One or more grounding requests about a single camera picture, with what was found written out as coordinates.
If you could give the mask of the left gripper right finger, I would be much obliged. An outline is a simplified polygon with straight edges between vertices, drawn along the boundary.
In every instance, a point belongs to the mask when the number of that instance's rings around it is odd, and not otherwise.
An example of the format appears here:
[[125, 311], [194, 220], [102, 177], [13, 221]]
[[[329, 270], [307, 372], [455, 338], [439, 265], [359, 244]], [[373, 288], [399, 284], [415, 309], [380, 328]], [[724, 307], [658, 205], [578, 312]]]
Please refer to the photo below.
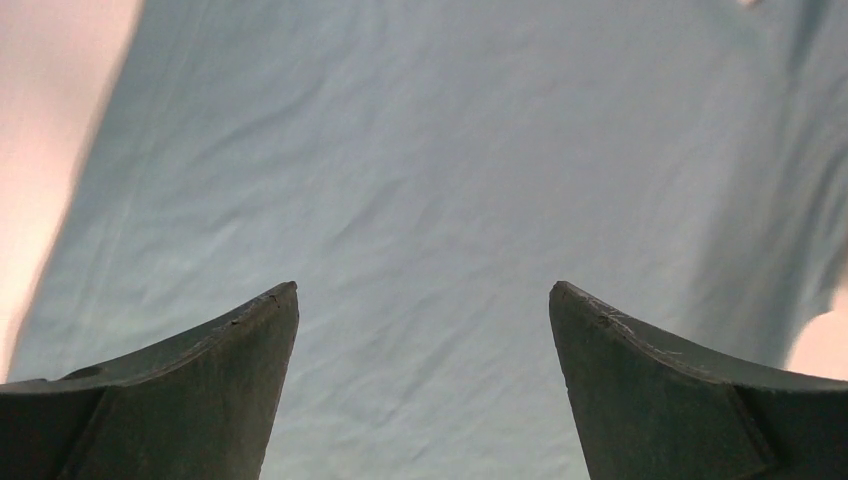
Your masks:
[[549, 317], [593, 479], [843, 479], [847, 385], [706, 348], [571, 283]]

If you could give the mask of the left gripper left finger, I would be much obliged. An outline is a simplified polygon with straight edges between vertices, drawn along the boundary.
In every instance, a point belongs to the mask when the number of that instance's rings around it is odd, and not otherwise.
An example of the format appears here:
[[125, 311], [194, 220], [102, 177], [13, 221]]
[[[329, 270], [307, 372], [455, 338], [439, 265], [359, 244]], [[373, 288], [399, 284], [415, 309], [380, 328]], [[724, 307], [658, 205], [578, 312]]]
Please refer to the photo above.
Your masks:
[[148, 347], [1, 388], [1, 475], [256, 479], [299, 324], [297, 286]]

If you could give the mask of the grey-blue t-shirt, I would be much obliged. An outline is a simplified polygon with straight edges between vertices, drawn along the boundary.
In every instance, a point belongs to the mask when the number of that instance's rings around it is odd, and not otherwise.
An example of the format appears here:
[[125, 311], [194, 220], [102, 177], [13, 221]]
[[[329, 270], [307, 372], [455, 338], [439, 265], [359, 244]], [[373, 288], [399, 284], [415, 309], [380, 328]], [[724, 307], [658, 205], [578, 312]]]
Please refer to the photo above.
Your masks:
[[266, 479], [583, 479], [569, 281], [780, 367], [847, 243], [843, 1], [150, 1], [11, 376], [283, 281]]

